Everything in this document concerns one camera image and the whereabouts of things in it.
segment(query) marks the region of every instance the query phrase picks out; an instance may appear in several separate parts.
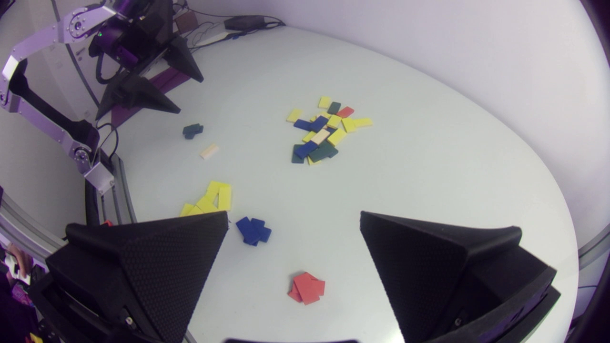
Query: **pile of blocks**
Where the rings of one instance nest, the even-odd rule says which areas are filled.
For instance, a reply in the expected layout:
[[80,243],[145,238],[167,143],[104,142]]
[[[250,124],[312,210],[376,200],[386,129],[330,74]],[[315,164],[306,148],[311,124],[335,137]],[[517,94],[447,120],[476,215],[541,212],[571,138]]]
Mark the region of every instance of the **pile of blocks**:
[[292,279],[292,290],[288,296],[299,303],[309,305],[324,295],[325,286],[326,282],[314,278],[310,273],[303,273]]
[[207,186],[206,194],[199,199],[199,201],[194,205],[188,203],[184,204],[180,211],[180,217],[230,210],[231,185],[218,181],[211,181]]
[[300,119],[303,113],[300,109],[293,109],[286,119],[289,123],[294,123],[294,127],[309,131],[303,138],[305,144],[296,144],[293,147],[292,163],[305,163],[306,158],[309,164],[313,165],[321,163],[327,157],[332,158],[339,153],[336,146],[348,133],[373,124],[369,118],[350,118],[354,109],[349,106],[341,109],[341,104],[331,101],[328,96],[322,96],[318,108],[326,111],[314,115],[309,121]]
[[235,224],[243,235],[243,242],[249,245],[257,246],[259,241],[267,243],[271,235],[271,229],[265,227],[264,220],[244,217]]

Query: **black cable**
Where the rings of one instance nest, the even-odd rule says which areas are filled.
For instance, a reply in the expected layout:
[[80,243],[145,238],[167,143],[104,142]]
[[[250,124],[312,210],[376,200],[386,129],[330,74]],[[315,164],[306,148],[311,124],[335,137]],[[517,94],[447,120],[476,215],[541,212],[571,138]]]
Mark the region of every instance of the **black cable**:
[[[206,12],[199,12],[199,11],[196,11],[196,10],[193,10],[192,8],[190,8],[188,6],[188,4],[186,4],[186,3],[182,6],[182,8],[183,9],[187,9],[189,11],[193,11],[193,12],[201,14],[201,15],[217,16],[219,18],[232,18],[234,16],[238,16],[238,15],[216,15],[216,14],[210,14],[210,13],[206,13]],[[274,16],[270,16],[270,15],[259,15],[259,16],[264,16],[265,18],[275,19],[275,20],[277,20],[278,22],[281,23],[281,26],[286,26],[286,24],[281,19],[276,18]]]
[[282,24],[282,23],[277,22],[277,21],[271,21],[269,23],[264,23],[264,24],[262,24],[260,26],[251,27],[248,30],[244,30],[244,31],[234,32],[234,33],[228,34],[225,38],[219,39],[219,40],[217,40],[215,42],[208,43],[208,44],[205,44],[205,45],[200,45],[200,46],[194,46],[194,47],[191,47],[189,49],[191,50],[191,53],[195,53],[195,52],[197,52],[201,48],[205,48],[206,46],[214,45],[216,43],[224,42],[225,40],[237,39],[237,38],[239,38],[241,36],[253,34],[253,33],[255,33],[255,32],[259,31],[259,30],[270,30],[270,29],[274,29],[274,28],[276,28],[278,26],[284,26],[284,25],[285,24]]
[[99,130],[99,129],[101,129],[101,128],[105,127],[105,126],[110,126],[110,133],[108,133],[108,135],[106,136],[106,138],[105,138],[105,139],[102,141],[102,144],[100,144],[100,145],[99,145],[99,149],[101,150],[101,148],[102,148],[102,146],[104,145],[104,143],[106,143],[106,140],[108,140],[108,138],[110,138],[110,135],[111,135],[111,134],[114,132],[114,133],[115,133],[115,136],[117,137],[117,141],[115,142],[115,147],[114,147],[114,149],[112,150],[112,152],[110,153],[110,155],[108,155],[108,159],[111,159],[111,158],[112,158],[112,156],[114,156],[114,154],[117,152],[117,148],[118,148],[118,131],[117,131],[117,127],[116,127],[116,126],[114,126],[114,125],[113,125],[113,124],[111,124],[111,123],[106,123],[106,124],[103,124],[103,125],[101,125],[101,126],[97,126],[97,127],[96,127],[96,129],[98,129],[98,130]]
[[[59,17],[59,10],[57,9],[57,3],[55,2],[55,0],[50,0],[50,1],[51,1],[51,5],[53,6],[53,12],[55,13],[55,19],[59,22],[61,18]],[[89,93],[89,95],[91,96],[91,100],[93,100],[93,102],[95,103],[95,106],[97,108],[99,108],[99,101],[95,97],[93,90],[89,86],[89,83],[87,82],[87,79],[85,78],[85,74],[83,74],[81,67],[78,65],[78,62],[76,62],[76,57],[74,56],[74,52],[72,52],[72,48],[68,44],[66,44],[65,46],[66,46],[66,50],[68,50],[68,55],[70,55],[70,59],[72,60],[72,64],[76,68],[76,73],[78,73],[78,76],[81,78],[82,83],[85,85],[85,89],[87,89],[87,93]]]
[[104,53],[102,52],[98,56],[98,61],[95,65],[95,79],[98,80],[98,82],[100,84],[107,85],[107,84],[111,83],[112,80],[114,80],[115,77],[117,77],[123,71],[123,66],[119,66],[117,72],[110,79],[104,79],[102,77],[102,61],[103,60],[104,60]]

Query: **textured black cover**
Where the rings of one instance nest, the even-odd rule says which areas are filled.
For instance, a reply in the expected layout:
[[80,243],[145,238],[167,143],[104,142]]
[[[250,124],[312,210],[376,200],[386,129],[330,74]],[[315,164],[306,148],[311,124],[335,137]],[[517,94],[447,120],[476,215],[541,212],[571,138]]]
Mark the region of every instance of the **textured black cover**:
[[226,212],[83,229],[70,244],[119,263],[140,306],[167,343],[182,342],[228,230]]
[[361,232],[407,342],[428,339],[466,266],[519,244],[521,230],[361,213]]

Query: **white wall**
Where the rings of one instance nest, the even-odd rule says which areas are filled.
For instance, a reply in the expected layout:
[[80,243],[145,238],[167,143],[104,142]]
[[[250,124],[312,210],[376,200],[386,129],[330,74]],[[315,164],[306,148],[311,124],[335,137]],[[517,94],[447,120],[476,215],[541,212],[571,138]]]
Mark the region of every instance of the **white wall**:
[[[0,19],[0,60],[34,33],[27,2],[14,3]],[[54,86],[45,59],[28,59],[30,87],[59,111],[74,118],[62,93]],[[74,162],[49,137],[18,114],[0,109],[0,185],[29,215],[63,237],[65,225],[84,223],[84,179]]]
[[565,196],[579,247],[610,222],[610,71],[579,1],[190,0],[189,5],[222,15],[273,15],[435,77],[498,117],[538,153]]

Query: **purple clothing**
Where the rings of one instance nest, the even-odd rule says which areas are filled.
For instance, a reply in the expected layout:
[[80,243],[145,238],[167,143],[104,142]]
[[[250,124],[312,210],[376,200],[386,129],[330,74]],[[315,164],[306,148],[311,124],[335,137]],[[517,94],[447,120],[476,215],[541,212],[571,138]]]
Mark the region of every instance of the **purple clothing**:
[[9,281],[0,275],[0,337],[6,343],[25,343],[38,334],[36,310],[13,299]]

